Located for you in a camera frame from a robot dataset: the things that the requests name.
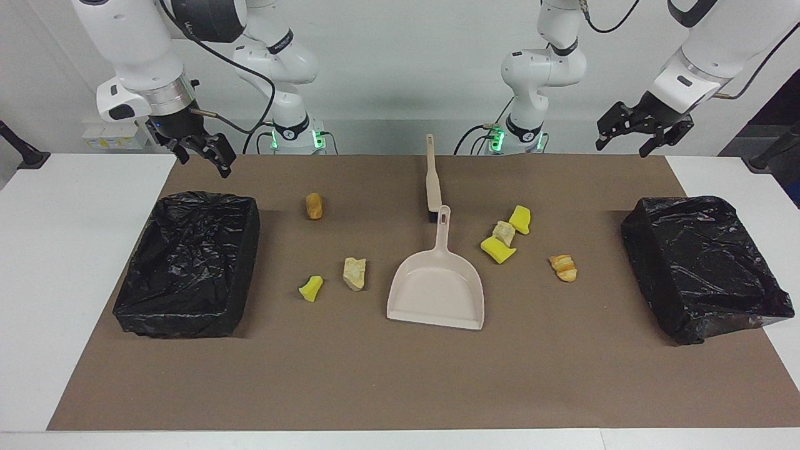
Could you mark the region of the orange striped croissant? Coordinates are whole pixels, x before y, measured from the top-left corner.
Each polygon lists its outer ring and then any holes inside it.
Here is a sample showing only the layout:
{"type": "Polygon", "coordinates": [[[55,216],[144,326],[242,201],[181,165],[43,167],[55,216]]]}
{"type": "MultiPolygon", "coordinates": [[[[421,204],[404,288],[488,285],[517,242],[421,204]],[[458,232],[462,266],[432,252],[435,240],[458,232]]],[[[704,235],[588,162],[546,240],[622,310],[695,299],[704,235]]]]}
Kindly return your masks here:
{"type": "Polygon", "coordinates": [[[557,254],[548,260],[558,279],[572,283],[578,278],[578,269],[570,254],[557,254]]]}

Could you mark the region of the black stand leg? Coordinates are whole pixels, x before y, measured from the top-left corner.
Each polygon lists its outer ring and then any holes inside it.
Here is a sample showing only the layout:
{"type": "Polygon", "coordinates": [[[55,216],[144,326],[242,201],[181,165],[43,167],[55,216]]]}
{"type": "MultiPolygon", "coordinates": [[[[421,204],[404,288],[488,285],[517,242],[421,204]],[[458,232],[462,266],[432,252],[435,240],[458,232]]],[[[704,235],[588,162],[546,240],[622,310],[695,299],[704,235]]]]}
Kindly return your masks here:
{"type": "Polygon", "coordinates": [[[40,151],[25,139],[17,136],[3,120],[0,120],[0,136],[22,156],[22,162],[17,166],[18,170],[38,170],[51,157],[51,152],[40,151]]]}
{"type": "Polygon", "coordinates": [[[751,172],[768,173],[769,163],[773,159],[795,150],[800,150],[800,120],[790,126],[766,150],[760,152],[757,156],[746,157],[744,163],[746,163],[751,172]]]}

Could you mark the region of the white wall socket boxes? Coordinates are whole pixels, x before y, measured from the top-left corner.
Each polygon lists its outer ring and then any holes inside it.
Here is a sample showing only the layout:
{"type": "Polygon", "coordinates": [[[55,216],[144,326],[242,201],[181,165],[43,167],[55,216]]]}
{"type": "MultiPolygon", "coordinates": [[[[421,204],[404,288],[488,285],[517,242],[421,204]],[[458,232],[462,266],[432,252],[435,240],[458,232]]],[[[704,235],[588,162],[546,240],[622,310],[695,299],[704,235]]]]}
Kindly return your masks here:
{"type": "Polygon", "coordinates": [[[136,122],[89,124],[82,140],[89,149],[98,151],[142,151],[151,142],[136,122]]]}

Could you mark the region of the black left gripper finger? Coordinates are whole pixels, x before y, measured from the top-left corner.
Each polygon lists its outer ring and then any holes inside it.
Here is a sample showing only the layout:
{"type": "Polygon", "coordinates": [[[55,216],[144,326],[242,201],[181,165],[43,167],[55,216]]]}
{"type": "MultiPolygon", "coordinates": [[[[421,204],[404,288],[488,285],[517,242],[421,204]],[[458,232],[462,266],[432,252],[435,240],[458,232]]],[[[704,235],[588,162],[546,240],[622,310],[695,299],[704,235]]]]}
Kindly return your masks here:
{"type": "Polygon", "coordinates": [[[652,137],[639,148],[638,154],[641,158],[646,158],[661,146],[675,146],[692,130],[692,128],[694,128],[694,120],[692,119],[680,120],[675,123],[675,125],[670,126],[667,131],[664,131],[664,129],[658,125],[652,137]]]}
{"type": "Polygon", "coordinates": [[[596,150],[602,151],[612,139],[626,136],[637,130],[638,110],[625,103],[614,103],[605,114],[597,120],[598,137],[596,150]]]}

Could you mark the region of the brown table mat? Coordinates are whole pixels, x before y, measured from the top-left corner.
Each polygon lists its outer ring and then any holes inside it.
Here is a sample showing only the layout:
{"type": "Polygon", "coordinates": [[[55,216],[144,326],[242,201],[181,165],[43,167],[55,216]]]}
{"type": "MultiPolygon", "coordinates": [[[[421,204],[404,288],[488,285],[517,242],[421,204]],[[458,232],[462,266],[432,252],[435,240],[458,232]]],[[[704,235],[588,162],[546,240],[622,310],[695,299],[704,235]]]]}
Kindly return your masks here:
{"type": "Polygon", "coordinates": [[[434,244],[422,156],[241,156],[172,168],[163,196],[256,199],[262,233],[242,322],[222,339],[122,331],[108,304],[50,430],[772,428],[800,391],[762,330],[677,346],[658,327],[620,225],[643,197],[682,196],[663,157],[440,156],[449,248],[482,279],[482,331],[386,319],[395,271],[434,244]],[[310,220],[305,197],[322,196],[310,220]],[[480,243],[516,205],[529,234],[497,264],[480,243]],[[563,282],[549,257],[570,254],[563,282]],[[344,260],[367,259],[365,285],[344,260]],[[316,302],[298,293],[322,276],[316,302]]]}

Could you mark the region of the beige hand brush black bristles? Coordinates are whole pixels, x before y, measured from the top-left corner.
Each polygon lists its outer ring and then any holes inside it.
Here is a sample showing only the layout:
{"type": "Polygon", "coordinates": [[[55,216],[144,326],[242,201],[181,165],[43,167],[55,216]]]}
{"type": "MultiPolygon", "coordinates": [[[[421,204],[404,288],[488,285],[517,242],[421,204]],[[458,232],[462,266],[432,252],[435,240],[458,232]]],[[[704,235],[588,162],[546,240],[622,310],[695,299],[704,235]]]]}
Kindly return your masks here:
{"type": "Polygon", "coordinates": [[[429,222],[436,223],[438,221],[438,211],[443,205],[443,200],[436,169],[433,134],[426,135],[426,200],[429,222]]]}

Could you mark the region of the black bag lined bin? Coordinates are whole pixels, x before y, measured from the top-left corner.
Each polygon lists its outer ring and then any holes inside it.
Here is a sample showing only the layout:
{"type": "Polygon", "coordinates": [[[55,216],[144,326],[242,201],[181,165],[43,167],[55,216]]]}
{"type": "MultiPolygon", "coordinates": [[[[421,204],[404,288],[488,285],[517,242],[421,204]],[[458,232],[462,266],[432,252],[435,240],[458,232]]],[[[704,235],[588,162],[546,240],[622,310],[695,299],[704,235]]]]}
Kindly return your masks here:
{"type": "Polygon", "coordinates": [[[649,310],[675,344],[702,344],[796,314],[736,209],[721,197],[642,197],[621,233],[649,310]]]}
{"type": "Polygon", "coordinates": [[[261,234],[256,199],[185,191],[157,200],[112,315],[159,339],[228,338],[240,324],[261,234]]]}

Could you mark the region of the small yellow green sponge piece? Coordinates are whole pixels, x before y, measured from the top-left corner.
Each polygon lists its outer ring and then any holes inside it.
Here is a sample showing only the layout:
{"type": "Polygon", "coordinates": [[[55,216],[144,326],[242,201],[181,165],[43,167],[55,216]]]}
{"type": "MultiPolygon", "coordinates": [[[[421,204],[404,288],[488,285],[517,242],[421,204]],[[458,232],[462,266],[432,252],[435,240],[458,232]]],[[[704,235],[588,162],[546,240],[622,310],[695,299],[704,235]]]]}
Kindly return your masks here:
{"type": "Polygon", "coordinates": [[[315,274],[314,276],[309,276],[305,284],[300,286],[297,290],[300,296],[302,296],[306,302],[315,303],[323,284],[323,277],[315,274]]]}

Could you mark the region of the beige plastic dustpan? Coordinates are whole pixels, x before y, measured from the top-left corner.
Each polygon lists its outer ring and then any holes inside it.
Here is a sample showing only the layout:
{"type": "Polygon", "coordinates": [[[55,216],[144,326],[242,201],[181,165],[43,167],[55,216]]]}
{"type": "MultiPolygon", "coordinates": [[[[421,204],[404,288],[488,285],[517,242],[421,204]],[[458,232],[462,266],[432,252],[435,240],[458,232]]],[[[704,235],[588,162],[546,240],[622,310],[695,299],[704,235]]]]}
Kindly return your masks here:
{"type": "Polygon", "coordinates": [[[386,304],[386,318],[414,324],[483,330],[482,279],[467,259],[449,250],[451,208],[437,212],[434,247],[400,263],[386,304]]]}

